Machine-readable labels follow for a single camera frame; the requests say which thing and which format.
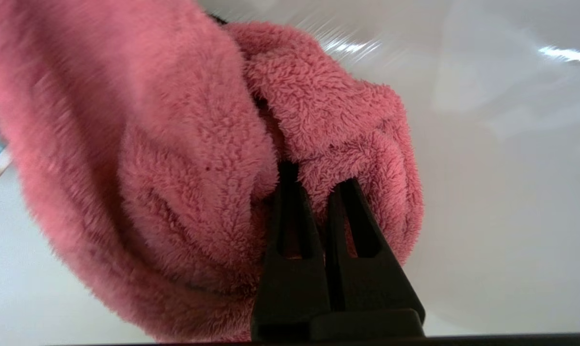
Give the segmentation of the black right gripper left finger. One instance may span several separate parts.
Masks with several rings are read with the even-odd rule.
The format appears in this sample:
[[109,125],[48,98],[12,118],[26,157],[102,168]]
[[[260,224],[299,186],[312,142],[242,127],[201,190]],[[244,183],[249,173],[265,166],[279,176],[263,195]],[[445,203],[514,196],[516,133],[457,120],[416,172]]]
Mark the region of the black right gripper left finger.
[[311,321],[330,313],[324,254],[298,166],[279,165],[262,277],[253,304],[254,342],[309,342]]

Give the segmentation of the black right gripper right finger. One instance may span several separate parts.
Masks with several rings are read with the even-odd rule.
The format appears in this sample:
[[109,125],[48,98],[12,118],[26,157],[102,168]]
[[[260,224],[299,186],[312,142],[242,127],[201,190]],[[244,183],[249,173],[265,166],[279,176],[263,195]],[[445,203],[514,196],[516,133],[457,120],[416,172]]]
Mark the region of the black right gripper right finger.
[[334,309],[425,311],[358,180],[345,180],[329,195],[326,235],[326,269]]

